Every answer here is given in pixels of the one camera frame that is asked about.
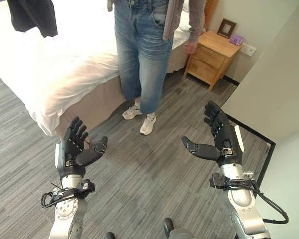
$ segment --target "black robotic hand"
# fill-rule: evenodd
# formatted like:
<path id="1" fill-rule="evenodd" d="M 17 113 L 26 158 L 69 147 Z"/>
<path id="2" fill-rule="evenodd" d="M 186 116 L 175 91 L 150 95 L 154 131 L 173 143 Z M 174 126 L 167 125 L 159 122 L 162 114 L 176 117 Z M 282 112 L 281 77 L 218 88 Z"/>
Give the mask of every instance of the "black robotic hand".
<path id="1" fill-rule="evenodd" d="M 88 136 L 86 129 L 79 117 L 75 117 L 67 127 L 59 148 L 57 169 L 60 179 L 70 174 L 84 177 L 85 167 L 103 156 L 107 137 L 102 137 L 93 147 L 84 150 L 84 140 Z"/>
<path id="2" fill-rule="evenodd" d="M 204 121 L 210 126 L 214 136 L 215 146 L 196 144 L 187 137 L 182 142 L 191 154 L 208 160 L 217 161 L 218 166 L 230 163 L 242 163 L 243 152 L 240 148 L 234 127 L 226 114 L 212 101 L 205 106 Z"/>

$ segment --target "black jacket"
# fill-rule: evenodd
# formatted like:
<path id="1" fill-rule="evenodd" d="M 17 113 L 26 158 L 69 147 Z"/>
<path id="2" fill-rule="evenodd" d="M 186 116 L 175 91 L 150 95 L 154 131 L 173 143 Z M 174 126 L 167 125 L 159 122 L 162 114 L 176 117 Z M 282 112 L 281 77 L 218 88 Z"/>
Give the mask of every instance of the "black jacket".
<path id="1" fill-rule="evenodd" d="M 16 31 L 26 32 L 37 26 L 43 37 L 58 34 L 51 0 L 7 0 L 12 25 Z"/>

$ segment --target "wooden nightstand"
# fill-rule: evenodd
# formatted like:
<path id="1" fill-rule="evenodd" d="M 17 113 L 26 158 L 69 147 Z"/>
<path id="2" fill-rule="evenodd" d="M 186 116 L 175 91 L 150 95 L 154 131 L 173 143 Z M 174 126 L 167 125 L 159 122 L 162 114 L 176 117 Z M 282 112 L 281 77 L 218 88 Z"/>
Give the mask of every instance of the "wooden nightstand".
<path id="1" fill-rule="evenodd" d="M 241 45 L 236 46 L 216 32 L 208 31 L 199 38 L 196 52 L 187 61 L 184 76 L 189 73 L 199 78 L 210 85 L 208 90 L 211 91 L 240 48 Z"/>

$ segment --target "blue jeans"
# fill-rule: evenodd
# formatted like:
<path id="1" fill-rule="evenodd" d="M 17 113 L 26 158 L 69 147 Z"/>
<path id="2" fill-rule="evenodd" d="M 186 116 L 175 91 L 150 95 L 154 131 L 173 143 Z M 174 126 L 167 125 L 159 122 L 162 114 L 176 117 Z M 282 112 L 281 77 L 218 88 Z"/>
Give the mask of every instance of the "blue jeans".
<path id="1" fill-rule="evenodd" d="M 156 111 L 173 44 L 162 39 L 168 0 L 116 0 L 115 35 L 126 100 L 141 97 L 141 112 Z"/>

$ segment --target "purple object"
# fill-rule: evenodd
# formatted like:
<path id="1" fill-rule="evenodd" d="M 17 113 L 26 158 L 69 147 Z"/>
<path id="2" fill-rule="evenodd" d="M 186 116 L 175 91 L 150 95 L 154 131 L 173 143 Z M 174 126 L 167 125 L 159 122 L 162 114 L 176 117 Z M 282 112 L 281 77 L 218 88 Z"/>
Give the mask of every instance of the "purple object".
<path id="1" fill-rule="evenodd" d="M 237 34 L 232 35 L 232 37 L 230 37 L 230 40 L 229 40 L 229 42 L 231 42 L 237 46 L 239 46 L 241 43 L 243 43 L 243 41 L 244 41 L 244 38 Z"/>

